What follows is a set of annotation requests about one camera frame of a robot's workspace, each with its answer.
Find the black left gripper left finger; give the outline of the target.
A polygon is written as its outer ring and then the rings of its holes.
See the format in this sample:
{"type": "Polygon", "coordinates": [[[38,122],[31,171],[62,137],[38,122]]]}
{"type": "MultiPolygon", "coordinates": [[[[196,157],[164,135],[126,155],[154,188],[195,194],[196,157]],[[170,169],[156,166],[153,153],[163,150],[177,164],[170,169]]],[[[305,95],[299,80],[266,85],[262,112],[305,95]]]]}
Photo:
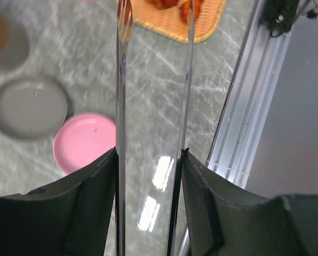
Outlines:
{"type": "Polygon", "coordinates": [[[116,150],[24,195],[0,197],[0,255],[103,255],[116,150]]]}

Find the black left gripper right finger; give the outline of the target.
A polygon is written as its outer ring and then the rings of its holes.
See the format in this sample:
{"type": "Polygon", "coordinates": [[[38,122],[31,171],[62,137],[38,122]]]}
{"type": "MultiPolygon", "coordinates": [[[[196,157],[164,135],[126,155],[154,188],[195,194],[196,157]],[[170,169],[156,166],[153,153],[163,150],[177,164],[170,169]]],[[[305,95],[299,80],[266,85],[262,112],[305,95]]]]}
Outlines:
{"type": "Polygon", "coordinates": [[[192,255],[318,255],[318,195],[246,191],[182,152],[192,255]]]}

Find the orange chicken wing piece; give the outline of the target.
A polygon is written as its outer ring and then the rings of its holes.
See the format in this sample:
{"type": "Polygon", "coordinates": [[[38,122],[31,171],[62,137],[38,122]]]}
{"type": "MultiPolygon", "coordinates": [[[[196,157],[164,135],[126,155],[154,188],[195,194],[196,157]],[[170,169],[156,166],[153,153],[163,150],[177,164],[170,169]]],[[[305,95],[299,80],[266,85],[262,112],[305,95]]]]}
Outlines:
{"type": "Polygon", "coordinates": [[[183,2],[179,7],[180,17],[182,22],[185,24],[188,24],[188,16],[189,16],[190,10],[192,10],[194,14],[194,20],[196,21],[198,17],[200,16],[202,4],[203,4],[203,0],[194,0],[194,10],[193,10],[191,1],[183,2]]]}

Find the metal serving tongs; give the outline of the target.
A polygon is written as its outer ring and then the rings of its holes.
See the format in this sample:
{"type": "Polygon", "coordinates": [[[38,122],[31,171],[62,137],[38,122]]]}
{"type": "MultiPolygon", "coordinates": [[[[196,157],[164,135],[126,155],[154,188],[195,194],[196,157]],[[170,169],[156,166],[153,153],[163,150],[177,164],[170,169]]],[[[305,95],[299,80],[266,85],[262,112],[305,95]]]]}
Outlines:
{"type": "Polygon", "coordinates": [[[170,74],[157,77],[158,54],[134,36],[130,1],[119,1],[116,36],[115,254],[174,255],[181,204],[185,146],[193,76],[195,20],[188,16],[188,43],[171,51],[184,80],[176,92],[170,74]]]}

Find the red food piece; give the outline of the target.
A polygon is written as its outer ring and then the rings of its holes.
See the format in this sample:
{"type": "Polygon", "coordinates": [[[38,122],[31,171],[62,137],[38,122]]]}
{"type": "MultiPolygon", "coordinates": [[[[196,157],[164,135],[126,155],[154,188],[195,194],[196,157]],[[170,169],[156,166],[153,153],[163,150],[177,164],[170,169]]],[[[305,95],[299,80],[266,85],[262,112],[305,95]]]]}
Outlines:
{"type": "Polygon", "coordinates": [[[179,0],[147,0],[147,2],[158,10],[166,10],[177,6],[179,0]]]}

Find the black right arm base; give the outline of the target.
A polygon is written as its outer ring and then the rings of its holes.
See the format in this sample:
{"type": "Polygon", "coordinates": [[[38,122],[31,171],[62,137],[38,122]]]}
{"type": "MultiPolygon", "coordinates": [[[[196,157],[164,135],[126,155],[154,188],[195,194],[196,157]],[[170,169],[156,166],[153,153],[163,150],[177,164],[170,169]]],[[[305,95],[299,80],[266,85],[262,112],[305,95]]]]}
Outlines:
{"type": "Polygon", "coordinates": [[[288,33],[300,17],[318,18],[318,1],[266,1],[259,22],[269,30],[270,37],[277,38],[288,33]]]}

